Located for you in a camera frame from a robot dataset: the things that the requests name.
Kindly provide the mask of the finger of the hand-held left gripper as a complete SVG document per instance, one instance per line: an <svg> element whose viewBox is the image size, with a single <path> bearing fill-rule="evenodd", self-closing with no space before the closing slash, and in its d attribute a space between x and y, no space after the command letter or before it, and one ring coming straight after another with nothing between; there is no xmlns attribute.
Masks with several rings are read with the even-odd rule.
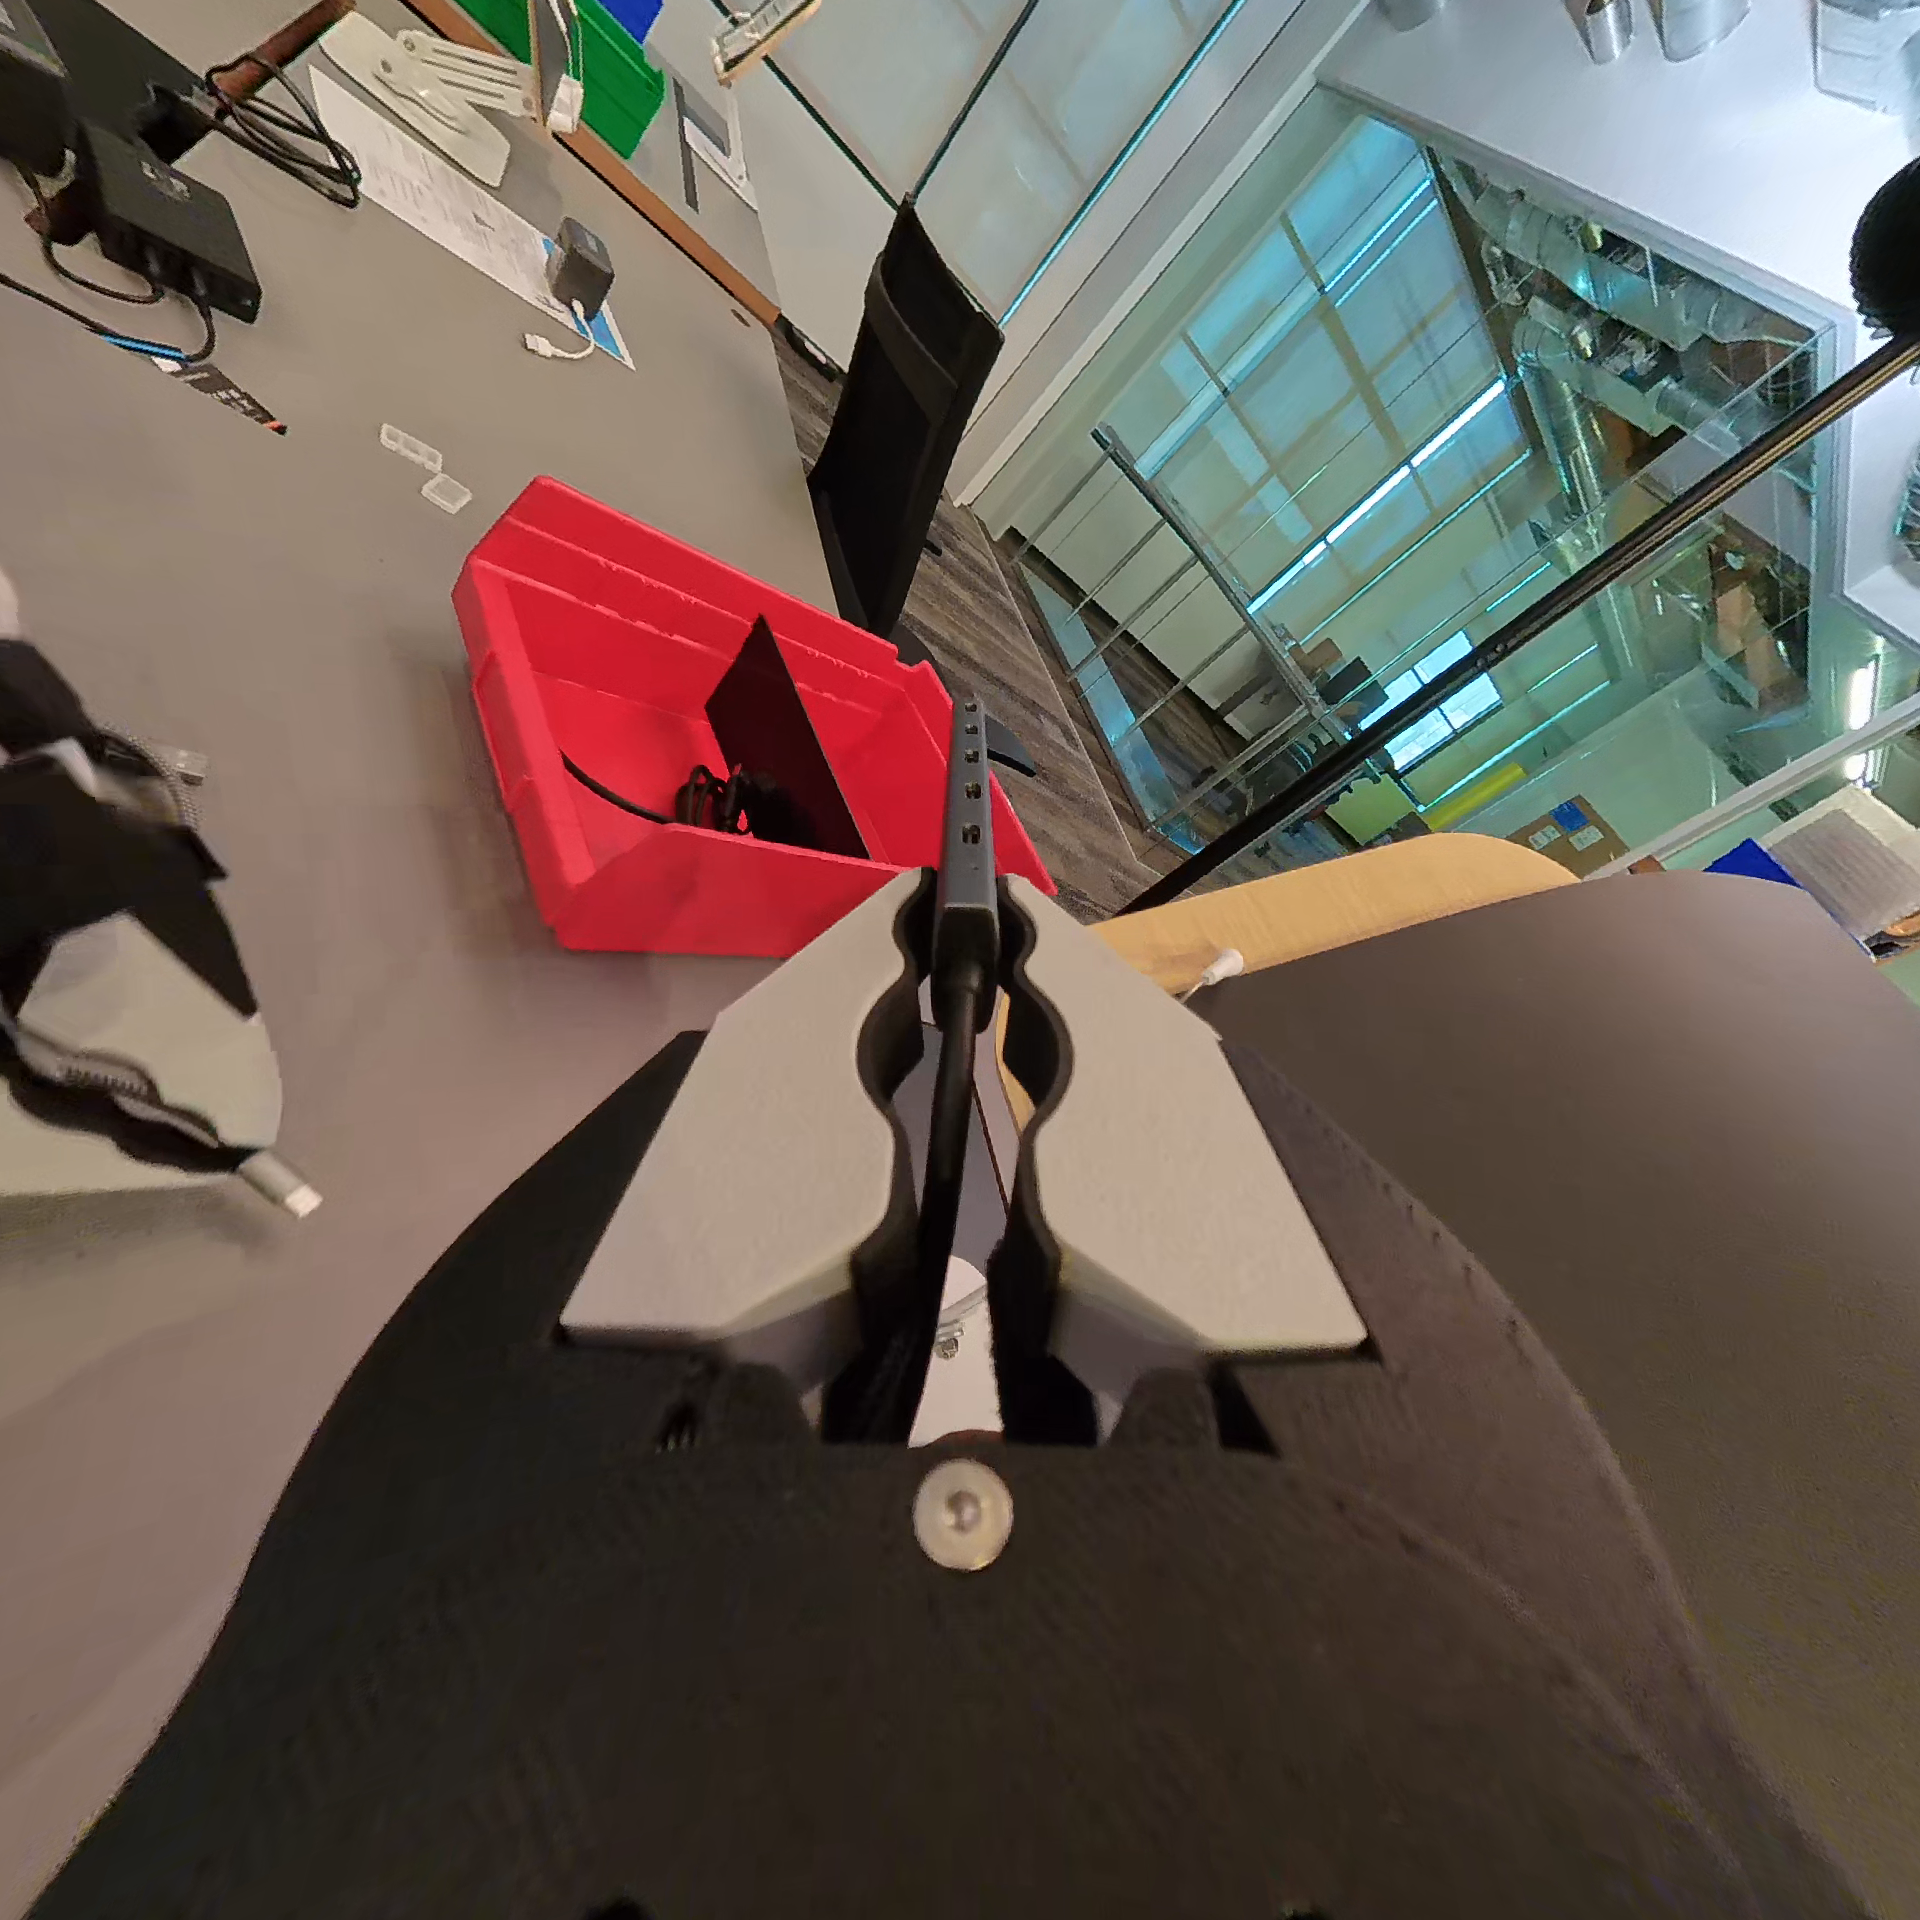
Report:
<svg viewBox="0 0 1920 1920"><path fill-rule="evenodd" d="M228 1180L128 1158L115 1147L5 1147L2 1195L156 1193Z"/></svg>
<svg viewBox="0 0 1920 1920"><path fill-rule="evenodd" d="M160 1099L227 1146L271 1147L280 1069L244 1014L131 911L54 934L16 1011L27 1041L146 1074Z"/></svg>

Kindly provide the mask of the black sheet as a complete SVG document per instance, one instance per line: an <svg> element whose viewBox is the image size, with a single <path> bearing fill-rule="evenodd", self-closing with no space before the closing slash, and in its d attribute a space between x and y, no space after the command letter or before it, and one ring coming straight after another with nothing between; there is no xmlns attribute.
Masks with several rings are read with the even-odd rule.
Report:
<svg viewBox="0 0 1920 1920"><path fill-rule="evenodd" d="M1599 1420L1746 1739L1917 1890L1917 1014L1808 897L1588 881L1195 1007L1438 1213Z"/></svg>

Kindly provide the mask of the black bin divider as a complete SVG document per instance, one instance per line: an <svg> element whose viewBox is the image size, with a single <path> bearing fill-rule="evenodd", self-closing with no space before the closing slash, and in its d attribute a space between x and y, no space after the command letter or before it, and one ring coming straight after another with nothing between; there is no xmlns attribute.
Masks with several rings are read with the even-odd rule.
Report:
<svg viewBox="0 0 1920 1920"><path fill-rule="evenodd" d="M775 630L754 618L717 681L706 722L725 757L711 827L765 844L867 860L868 847Z"/></svg>

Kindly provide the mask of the white paper sheet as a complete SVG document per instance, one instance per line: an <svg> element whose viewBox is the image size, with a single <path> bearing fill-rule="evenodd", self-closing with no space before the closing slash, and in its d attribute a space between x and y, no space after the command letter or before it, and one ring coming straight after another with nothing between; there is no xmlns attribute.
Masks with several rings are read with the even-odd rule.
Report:
<svg viewBox="0 0 1920 1920"><path fill-rule="evenodd" d="M357 162L360 202L388 210L419 235L533 307L542 321L571 329L624 369L632 369L632 355L608 305L583 325L551 297L546 260L555 247L546 233L494 199L440 154L408 138L354 87L317 69L308 71L306 85L325 130Z"/></svg>

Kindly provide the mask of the black office chair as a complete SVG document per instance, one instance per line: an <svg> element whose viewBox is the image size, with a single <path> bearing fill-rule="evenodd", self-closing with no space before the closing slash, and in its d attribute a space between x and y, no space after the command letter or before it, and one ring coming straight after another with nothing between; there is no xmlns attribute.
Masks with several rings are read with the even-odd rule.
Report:
<svg viewBox="0 0 1920 1920"><path fill-rule="evenodd" d="M828 439L806 473L839 615L888 641L1000 326L903 199L877 253Z"/></svg>

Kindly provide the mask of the green plastic bin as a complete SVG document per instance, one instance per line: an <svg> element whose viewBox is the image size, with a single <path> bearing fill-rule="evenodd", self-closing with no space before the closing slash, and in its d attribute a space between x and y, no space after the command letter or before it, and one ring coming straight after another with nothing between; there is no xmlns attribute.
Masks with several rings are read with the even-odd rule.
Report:
<svg viewBox="0 0 1920 1920"><path fill-rule="evenodd" d="M526 2L456 2L469 21L515 60L531 60ZM573 74L583 79L583 126L628 159L664 99L664 74L632 44L599 2L578 2Z"/></svg>

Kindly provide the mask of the red plastic bin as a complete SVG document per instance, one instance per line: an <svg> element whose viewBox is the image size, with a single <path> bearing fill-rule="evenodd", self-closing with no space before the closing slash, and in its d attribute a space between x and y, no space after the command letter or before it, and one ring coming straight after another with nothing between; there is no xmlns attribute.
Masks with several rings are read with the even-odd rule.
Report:
<svg viewBox="0 0 1920 1920"><path fill-rule="evenodd" d="M542 924L580 954L787 958L943 841L952 698L888 641L536 477L452 589ZM725 757L706 703L754 618L796 675L868 857L678 818Z"/></svg>

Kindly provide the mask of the black floor lamp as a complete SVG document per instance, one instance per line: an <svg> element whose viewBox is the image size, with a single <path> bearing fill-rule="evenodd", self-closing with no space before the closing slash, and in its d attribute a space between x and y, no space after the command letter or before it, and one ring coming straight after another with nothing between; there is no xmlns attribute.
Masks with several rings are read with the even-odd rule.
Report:
<svg viewBox="0 0 1920 1920"><path fill-rule="evenodd" d="M1904 170L1886 180L1863 207L1851 241L1850 276L1861 322L1882 335L1876 349L1837 375L1827 389L1813 394L1782 420L1739 449L1739 453L1702 473L1692 486L1666 501L1618 542L1603 549L1596 559L1549 588L1540 599L1502 625L1488 641L1447 666L1438 678L1424 684L1420 692L1391 703L1372 727L1358 732L1331 757L1317 762L1310 773L1299 775L1269 803L1255 806L1242 822L1222 831L1200 853L1188 855L1168 876L1155 881L1120 910L1120 917L1127 919L1159 905L1170 905L1236 855L1258 847L1269 834L1294 827L1306 815L1336 799L1372 762L1388 754L1395 738L1414 729L1431 713L1438 713L1472 681L1498 670L1535 638L1543 638L1564 618L1618 585L1646 562L1660 557L1682 532L1715 515L1767 468L1814 442L1900 375L1914 371L1917 362L1916 159L1909 159Z"/></svg>

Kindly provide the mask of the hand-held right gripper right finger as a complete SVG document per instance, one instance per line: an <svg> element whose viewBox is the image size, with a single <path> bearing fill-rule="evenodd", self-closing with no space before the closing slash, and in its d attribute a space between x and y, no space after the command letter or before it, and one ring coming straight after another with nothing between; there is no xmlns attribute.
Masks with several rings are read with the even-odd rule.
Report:
<svg viewBox="0 0 1920 1920"><path fill-rule="evenodd" d="M1019 1106L992 1255L1004 1436L1092 1444L1142 1379L1362 1356L1368 1331L1215 1030L1032 883L999 883Z"/></svg>

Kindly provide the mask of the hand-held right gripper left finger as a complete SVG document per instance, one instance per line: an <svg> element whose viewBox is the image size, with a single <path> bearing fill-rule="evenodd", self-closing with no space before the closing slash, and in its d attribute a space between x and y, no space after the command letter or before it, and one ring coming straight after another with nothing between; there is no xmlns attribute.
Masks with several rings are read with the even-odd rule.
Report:
<svg viewBox="0 0 1920 1920"><path fill-rule="evenodd" d="M715 1017L566 1299L570 1345L773 1369L820 1422L918 1267L899 1092L925 1055L935 884L886 881Z"/></svg>

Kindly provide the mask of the black docking box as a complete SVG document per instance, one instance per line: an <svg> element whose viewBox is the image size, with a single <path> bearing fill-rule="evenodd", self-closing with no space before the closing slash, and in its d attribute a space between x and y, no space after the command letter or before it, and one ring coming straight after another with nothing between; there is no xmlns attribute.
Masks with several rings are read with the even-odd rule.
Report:
<svg viewBox="0 0 1920 1920"><path fill-rule="evenodd" d="M144 141L80 118L70 194L110 263L219 315L255 322L255 265L222 191Z"/></svg>

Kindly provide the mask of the black charger with display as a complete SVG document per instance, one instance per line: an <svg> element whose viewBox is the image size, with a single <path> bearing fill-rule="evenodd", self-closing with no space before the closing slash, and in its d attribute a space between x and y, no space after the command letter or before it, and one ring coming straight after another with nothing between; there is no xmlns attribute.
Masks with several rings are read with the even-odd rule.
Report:
<svg viewBox="0 0 1920 1920"><path fill-rule="evenodd" d="M2 159L60 177L76 114L66 66L27 2L2 2Z"/></svg>

